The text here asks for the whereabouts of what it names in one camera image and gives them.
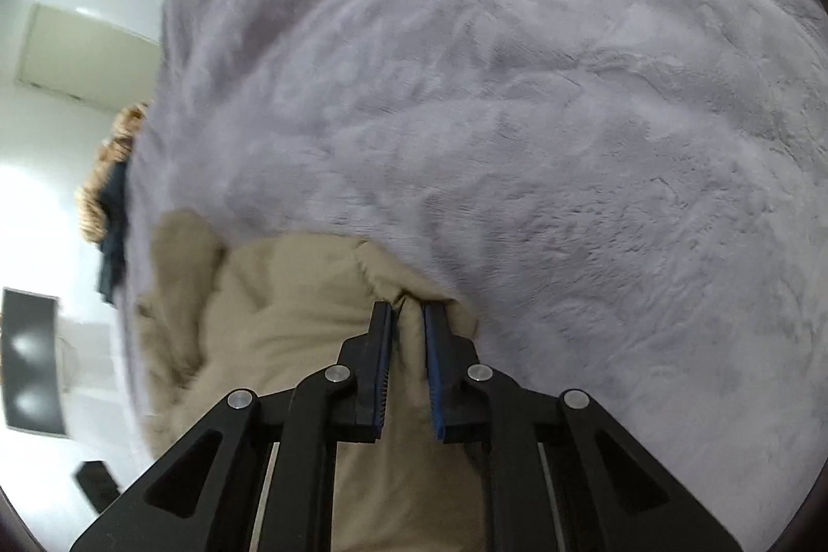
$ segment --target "lavender plush blanket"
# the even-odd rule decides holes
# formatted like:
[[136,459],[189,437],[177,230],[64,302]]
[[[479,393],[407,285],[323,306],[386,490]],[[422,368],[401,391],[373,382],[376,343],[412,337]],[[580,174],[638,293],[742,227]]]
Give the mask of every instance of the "lavender plush blanket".
[[128,302],[176,207],[370,236],[769,547],[828,453],[816,1],[167,0],[164,29]]

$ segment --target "silver screw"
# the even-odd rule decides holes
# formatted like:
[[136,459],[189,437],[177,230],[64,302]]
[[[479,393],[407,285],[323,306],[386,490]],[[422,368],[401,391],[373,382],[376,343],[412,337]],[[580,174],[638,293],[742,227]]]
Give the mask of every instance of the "silver screw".
[[583,410],[589,405],[589,395],[586,395],[580,389],[566,391],[564,394],[564,404],[567,407],[572,407],[573,410]]
[[351,376],[351,370],[344,365],[332,365],[324,371],[324,378],[328,381],[333,381],[334,384],[339,381],[348,381]]
[[245,391],[244,389],[233,391],[233,393],[227,396],[227,404],[234,410],[243,410],[253,401],[254,395],[250,391]]
[[477,365],[469,366],[469,369],[466,370],[466,374],[469,375],[469,379],[473,379],[475,381],[489,381],[494,373],[488,365],[478,363]]

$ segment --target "triangular cutout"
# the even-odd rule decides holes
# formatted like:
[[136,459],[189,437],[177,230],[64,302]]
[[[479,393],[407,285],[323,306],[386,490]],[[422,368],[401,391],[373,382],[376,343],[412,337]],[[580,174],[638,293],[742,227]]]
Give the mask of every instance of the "triangular cutout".
[[192,517],[221,445],[221,437],[218,431],[206,432],[146,490],[146,502],[182,519]]
[[595,435],[595,442],[610,474],[618,503],[628,515],[638,515],[669,501],[668,494],[644,472],[634,458],[605,431]]

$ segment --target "beige panel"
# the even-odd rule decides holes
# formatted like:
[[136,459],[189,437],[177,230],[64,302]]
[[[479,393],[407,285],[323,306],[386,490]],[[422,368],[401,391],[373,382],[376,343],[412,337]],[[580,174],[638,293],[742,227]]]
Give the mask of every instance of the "beige panel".
[[18,79],[112,109],[152,100],[160,46],[79,13],[36,6]]

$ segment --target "television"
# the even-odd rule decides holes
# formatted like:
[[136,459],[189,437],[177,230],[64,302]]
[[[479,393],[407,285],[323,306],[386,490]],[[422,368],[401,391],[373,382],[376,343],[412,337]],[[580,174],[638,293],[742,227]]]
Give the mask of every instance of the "television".
[[3,410],[14,430],[65,437],[54,297],[3,289],[0,366]]

